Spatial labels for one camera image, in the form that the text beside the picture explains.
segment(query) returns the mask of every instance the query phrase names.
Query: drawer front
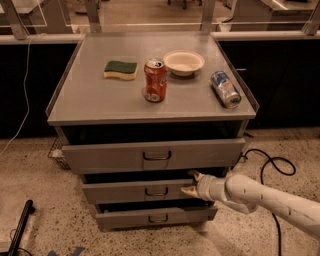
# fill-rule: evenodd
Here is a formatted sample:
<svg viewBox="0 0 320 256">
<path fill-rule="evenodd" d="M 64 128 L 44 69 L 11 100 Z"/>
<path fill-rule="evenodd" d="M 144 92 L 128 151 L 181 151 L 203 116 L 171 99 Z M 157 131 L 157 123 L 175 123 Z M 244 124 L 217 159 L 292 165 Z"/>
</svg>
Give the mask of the drawer front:
<svg viewBox="0 0 320 256">
<path fill-rule="evenodd" d="M 190 207 L 152 210 L 136 210 L 124 212 L 105 212 L 96 215 L 101 230 L 116 228 L 132 228 L 154 225 L 184 224 L 213 220 L 217 208 Z"/>
<path fill-rule="evenodd" d="M 185 179 L 85 184 L 83 191 L 91 204 L 174 200 L 190 198 L 180 188 L 192 183 Z"/>
<path fill-rule="evenodd" d="M 234 166 L 243 138 L 64 146 L 76 174 Z"/>
</svg>

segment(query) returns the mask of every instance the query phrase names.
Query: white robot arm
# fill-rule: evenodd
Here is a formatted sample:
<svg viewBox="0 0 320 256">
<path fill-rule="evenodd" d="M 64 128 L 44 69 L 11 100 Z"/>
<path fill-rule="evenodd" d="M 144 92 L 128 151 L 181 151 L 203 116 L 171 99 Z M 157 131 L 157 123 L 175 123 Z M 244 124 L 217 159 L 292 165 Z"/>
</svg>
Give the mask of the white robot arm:
<svg viewBox="0 0 320 256">
<path fill-rule="evenodd" d="M 320 203 L 269 188 L 244 175 L 217 178 L 197 171 L 192 174 L 197 184 L 181 188 L 184 193 L 220 201 L 246 214 L 260 205 L 320 241 Z"/>
</svg>

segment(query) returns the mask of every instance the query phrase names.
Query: speckled floor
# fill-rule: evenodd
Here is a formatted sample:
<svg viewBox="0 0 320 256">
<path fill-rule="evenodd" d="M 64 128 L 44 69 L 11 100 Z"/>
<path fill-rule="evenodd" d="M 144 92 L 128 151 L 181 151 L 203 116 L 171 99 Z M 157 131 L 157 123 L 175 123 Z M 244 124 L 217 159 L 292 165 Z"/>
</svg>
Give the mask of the speckled floor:
<svg viewBox="0 0 320 256">
<path fill-rule="evenodd" d="M 247 132 L 253 137 L 246 137 L 244 150 L 259 148 L 271 156 L 286 157 L 297 168 L 295 176 L 286 177 L 267 166 L 267 185 L 320 202 L 320 127 Z M 276 226 L 263 208 L 244 215 L 217 203 L 218 213 L 210 222 L 101 232 L 80 179 L 47 157 L 53 142 L 54 138 L 16 139 L 0 156 L 0 243 L 10 242 L 25 202 L 32 199 L 36 212 L 20 245 L 35 256 L 50 251 L 72 255 L 77 247 L 85 248 L 81 256 L 277 255 Z M 5 143 L 0 140 L 1 150 Z M 242 173 L 259 180 L 264 162 L 263 156 L 252 152 L 229 175 Z M 288 165 L 279 166 L 291 171 Z M 283 256 L 317 255 L 315 239 L 279 221 Z"/>
</svg>

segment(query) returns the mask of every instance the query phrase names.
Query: power cord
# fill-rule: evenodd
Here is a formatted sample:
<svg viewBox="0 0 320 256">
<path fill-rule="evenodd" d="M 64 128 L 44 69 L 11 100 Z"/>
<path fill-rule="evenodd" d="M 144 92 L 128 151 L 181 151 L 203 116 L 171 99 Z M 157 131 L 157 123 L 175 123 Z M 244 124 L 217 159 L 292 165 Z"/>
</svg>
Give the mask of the power cord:
<svg viewBox="0 0 320 256">
<path fill-rule="evenodd" d="M 26 88 L 26 81 L 27 81 L 27 78 L 28 78 L 28 73 L 29 73 L 29 59 L 30 59 L 30 46 L 31 46 L 31 42 L 36 39 L 38 36 L 40 35 L 37 35 L 36 37 L 33 37 L 29 40 L 29 43 L 28 43 L 28 51 L 27 51 L 27 67 L 26 67 L 26 72 L 25 72 L 25 75 L 24 75 L 24 79 L 23 79 L 23 91 L 24 91 L 24 96 L 25 96 L 25 100 L 26 100 L 26 105 L 27 105 L 27 113 L 25 114 L 21 124 L 20 124 L 20 127 L 17 131 L 17 133 L 9 140 L 9 142 L 6 144 L 6 146 L 4 147 L 4 149 L 0 152 L 0 156 L 7 150 L 7 148 L 9 147 L 9 145 L 12 143 L 13 140 L 15 140 L 24 123 L 26 122 L 27 120 L 27 117 L 29 116 L 29 112 L 30 112 L 30 105 L 29 105 L 29 99 L 28 99 L 28 94 L 27 94 L 27 88 Z"/>
<path fill-rule="evenodd" d="M 264 169 L 265 167 L 271 163 L 273 165 L 273 167 L 278 171 L 280 172 L 281 174 L 285 175 L 285 176 L 293 176 L 296 174 L 296 167 L 295 165 L 289 161 L 288 159 L 286 158 L 283 158 L 283 157 L 271 157 L 269 156 L 266 152 L 264 152 L 263 150 L 261 149 L 257 149 L 257 148 L 252 148 L 252 149 L 249 149 L 247 150 L 247 152 L 242 155 L 243 158 L 245 158 L 246 160 L 248 160 L 248 157 L 247 155 L 250 153 L 250 152 L 259 152 L 263 155 L 265 155 L 268 160 L 264 163 L 264 165 L 261 167 L 261 172 L 260 172 L 260 180 L 261 180 L 261 184 L 264 185 L 264 180 L 263 180 L 263 174 L 264 174 Z M 288 163 L 291 167 L 292 167 L 292 173 L 286 173 L 284 171 L 282 171 L 275 163 L 275 161 L 283 161 L 283 162 L 286 162 Z M 277 216 L 275 214 L 272 213 L 272 217 L 276 223 L 276 226 L 277 226 L 277 231 L 278 231 L 278 255 L 281 256 L 282 255 L 282 246 L 281 246 L 281 243 L 282 243 L 282 235 L 281 235 L 281 227 L 280 227 L 280 224 L 279 224 L 279 221 L 277 219 Z"/>
<path fill-rule="evenodd" d="M 15 229 L 12 229 L 11 231 L 10 231 L 10 239 L 11 239 L 11 241 L 12 241 L 12 232 L 13 231 L 15 231 Z M 23 252 L 25 252 L 25 253 L 27 253 L 29 256 L 32 256 L 32 254 L 29 252 L 29 251 L 27 251 L 26 249 L 23 249 L 23 248 L 18 248 L 18 250 L 20 250 L 20 251 L 23 251 Z"/>
</svg>

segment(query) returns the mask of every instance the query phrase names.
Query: green sponge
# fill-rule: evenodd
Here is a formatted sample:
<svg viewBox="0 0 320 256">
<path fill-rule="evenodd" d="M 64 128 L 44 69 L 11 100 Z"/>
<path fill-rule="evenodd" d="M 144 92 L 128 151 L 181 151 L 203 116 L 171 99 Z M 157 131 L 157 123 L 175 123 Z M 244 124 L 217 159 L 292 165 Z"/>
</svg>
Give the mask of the green sponge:
<svg viewBox="0 0 320 256">
<path fill-rule="evenodd" d="M 123 80 L 133 80 L 138 72 L 138 64 L 136 62 L 122 62 L 111 60 L 104 69 L 104 77 L 113 77 Z"/>
</svg>

